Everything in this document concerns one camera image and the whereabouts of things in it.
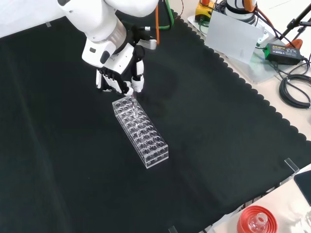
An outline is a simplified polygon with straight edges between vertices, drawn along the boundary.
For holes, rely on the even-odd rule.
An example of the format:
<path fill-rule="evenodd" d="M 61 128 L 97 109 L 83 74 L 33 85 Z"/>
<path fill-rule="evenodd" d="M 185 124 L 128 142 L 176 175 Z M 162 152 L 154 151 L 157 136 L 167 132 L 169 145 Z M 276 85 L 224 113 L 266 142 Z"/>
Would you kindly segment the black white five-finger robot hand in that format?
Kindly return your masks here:
<path fill-rule="evenodd" d="M 140 93 L 144 87 L 145 49 L 155 50 L 157 40 L 133 26 L 117 47 L 112 39 L 100 43 L 87 39 L 82 59 L 96 67 L 96 88 L 125 96 Z"/>

